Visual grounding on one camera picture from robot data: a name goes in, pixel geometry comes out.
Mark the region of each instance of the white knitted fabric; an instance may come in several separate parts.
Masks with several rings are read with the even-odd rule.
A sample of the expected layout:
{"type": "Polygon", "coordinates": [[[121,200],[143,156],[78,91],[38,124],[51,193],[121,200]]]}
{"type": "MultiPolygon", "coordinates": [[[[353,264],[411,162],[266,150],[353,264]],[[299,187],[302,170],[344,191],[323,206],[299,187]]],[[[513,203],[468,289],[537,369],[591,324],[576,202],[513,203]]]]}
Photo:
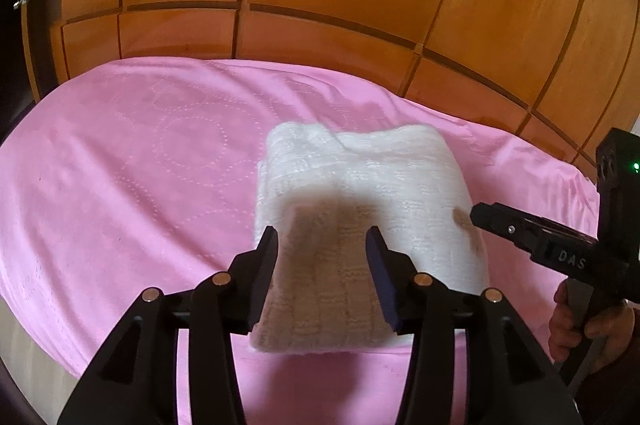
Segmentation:
{"type": "Polygon", "coordinates": [[[258,165],[255,237],[271,225],[280,246],[252,347],[308,353],[407,343],[382,316],[366,231],[377,225],[418,271],[479,294],[486,251],[470,210],[460,168],[430,126],[372,134],[277,126],[258,165]]]}

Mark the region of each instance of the dark sleeve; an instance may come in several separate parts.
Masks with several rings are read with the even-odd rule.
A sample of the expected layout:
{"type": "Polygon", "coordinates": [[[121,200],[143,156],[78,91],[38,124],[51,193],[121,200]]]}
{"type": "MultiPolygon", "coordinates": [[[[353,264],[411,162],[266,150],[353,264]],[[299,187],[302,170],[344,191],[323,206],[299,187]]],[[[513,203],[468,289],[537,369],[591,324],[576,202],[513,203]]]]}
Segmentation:
{"type": "MultiPolygon", "coordinates": [[[[594,375],[588,376],[575,396],[584,425],[591,425],[613,403],[620,390],[640,373],[640,312],[636,312],[636,326],[631,344],[624,355],[594,375]]],[[[640,402],[620,425],[640,423],[640,402]]]]}

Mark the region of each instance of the mattress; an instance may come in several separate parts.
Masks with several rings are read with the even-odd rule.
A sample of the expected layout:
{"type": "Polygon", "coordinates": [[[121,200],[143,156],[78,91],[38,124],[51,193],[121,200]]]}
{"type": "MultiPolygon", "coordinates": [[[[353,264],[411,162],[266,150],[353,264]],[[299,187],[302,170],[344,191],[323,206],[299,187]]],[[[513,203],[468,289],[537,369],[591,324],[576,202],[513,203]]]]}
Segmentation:
{"type": "Polygon", "coordinates": [[[54,425],[77,380],[33,341],[2,298],[0,358],[34,410],[54,425]]]}
{"type": "MultiPolygon", "coordinates": [[[[133,58],[63,84],[0,147],[0,295],[34,341],[79,376],[145,287],[192,289],[254,247],[257,163],[266,135],[284,121],[355,132],[429,124],[473,202],[596,231],[594,185],[501,130],[335,71],[133,58]]],[[[510,243],[484,238],[492,285],[546,344],[561,277],[510,243]]],[[[394,421],[409,351],[291,357],[256,353],[246,337],[232,344],[249,425],[394,421]]],[[[185,345],[182,424],[190,421],[185,345]]]]}

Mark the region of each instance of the person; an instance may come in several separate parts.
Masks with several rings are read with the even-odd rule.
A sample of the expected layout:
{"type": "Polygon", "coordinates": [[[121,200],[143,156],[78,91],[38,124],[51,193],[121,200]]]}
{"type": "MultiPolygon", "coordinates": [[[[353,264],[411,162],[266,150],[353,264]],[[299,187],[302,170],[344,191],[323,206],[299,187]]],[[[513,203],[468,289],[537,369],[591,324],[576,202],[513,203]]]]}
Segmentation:
{"type": "MultiPolygon", "coordinates": [[[[556,307],[549,320],[549,353],[553,360],[564,361],[582,340],[568,305],[565,281],[558,286],[554,301],[556,307]]],[[[606,337],[591,374],[575,396],[584,424],[591,425],[603,416],[624,387],[640,383],[640,312],[626,303],[609,308],[586,323],[584,334],[589,339],[606,337]]],[[[640,401],[634,400],[623,413],[622,420],[615,423],[638,425],[640,401]]]]}

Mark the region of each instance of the human hand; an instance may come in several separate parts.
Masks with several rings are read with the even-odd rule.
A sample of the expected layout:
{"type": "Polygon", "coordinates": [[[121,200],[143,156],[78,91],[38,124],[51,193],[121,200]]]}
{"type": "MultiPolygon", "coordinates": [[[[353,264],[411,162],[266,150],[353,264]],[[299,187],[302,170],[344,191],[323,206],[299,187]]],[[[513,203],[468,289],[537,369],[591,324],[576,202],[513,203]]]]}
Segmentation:
{"type": "MultiPolygon", "coordinates": [[[[580,344],[582,336],[575,329],[574,316],[568,305],[568,291],[566,281],[558,286],[554,295],[557,306],[551,320],[549,320],[549,352],[555,361],[564,361],[568,358],[572,347],[580,344]]],[[[636,316],[634,310],[626,305],[620,305],[604,310],[593,317],[584,328],[584,334],[588,339],[607,337],[602,352],[591,367],[595,373],[604,366],[616,361],[626,351],[631,343],[636,316]]]]}

